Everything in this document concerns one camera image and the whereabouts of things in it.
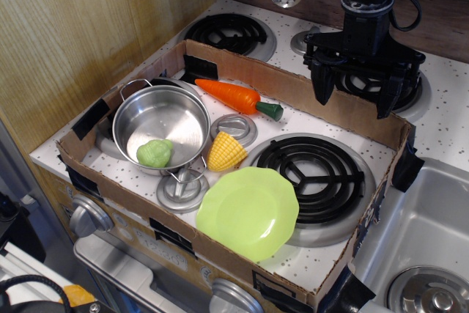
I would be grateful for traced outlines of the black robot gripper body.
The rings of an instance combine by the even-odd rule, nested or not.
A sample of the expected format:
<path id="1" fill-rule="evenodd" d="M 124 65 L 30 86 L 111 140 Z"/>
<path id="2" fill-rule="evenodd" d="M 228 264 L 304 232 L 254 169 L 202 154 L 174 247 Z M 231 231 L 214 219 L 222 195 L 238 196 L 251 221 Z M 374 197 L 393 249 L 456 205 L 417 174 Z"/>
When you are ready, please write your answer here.
<path id="1" fill-rule="evenodd" d="M 364 18 L 347 13 L 340 32 L 309 34 L 304 64 L 324 64 L 336 77 L 342 73 L 366 76 L 383 82 L 395 67 L 407 70 L 407 77 L 416 85 L 420 64 L 425 55 L 397 42 L 389 32 L 387 15 Z"/>

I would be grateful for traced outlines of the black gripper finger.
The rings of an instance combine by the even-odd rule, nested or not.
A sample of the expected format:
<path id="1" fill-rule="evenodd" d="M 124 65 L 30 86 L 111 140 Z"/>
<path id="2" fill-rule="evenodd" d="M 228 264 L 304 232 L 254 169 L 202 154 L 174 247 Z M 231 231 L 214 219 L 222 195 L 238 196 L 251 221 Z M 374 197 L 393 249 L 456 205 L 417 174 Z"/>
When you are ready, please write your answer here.
<path id="1" fill-rule="evenodd" d="M 395 67 L 383 80 L 377 102 L 378 119 L 387 118 L 402 93 L 407 93 L 413 88 L 413 82 L 406 75 L 407 70 L 405 68 Z"/>
<path id="2" fill-rule="evenodd" d="M 334 77 L 331 68 L 324 64 L 314 64 L 311 67 L 311 80 L 317 101 L 325 105 L 333 92 Z"/>

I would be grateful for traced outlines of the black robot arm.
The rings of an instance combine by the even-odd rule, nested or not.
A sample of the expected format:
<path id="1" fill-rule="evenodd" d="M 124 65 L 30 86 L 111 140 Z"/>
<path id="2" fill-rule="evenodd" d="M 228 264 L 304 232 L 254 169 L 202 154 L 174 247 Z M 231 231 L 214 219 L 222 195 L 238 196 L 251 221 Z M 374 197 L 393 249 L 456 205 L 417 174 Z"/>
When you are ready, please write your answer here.
<path id="1" fill-rule="evenodd" d="M 416 10 L 418 0 L 410 0 Z M 311 71 L 316 100 L 325 105 L 342 76 L 358 76 L 380 82 L 377 116 L 393 111 L 402 91 L 418 82 L 425 55 L 398 43 L 390 29 L 408 32 L 420 24 L 421 16 L 400 26 L 394 14 L 394 0 L 341 0 L 344 10 L 340 32 L 308 34 L 304 63 Z"/>

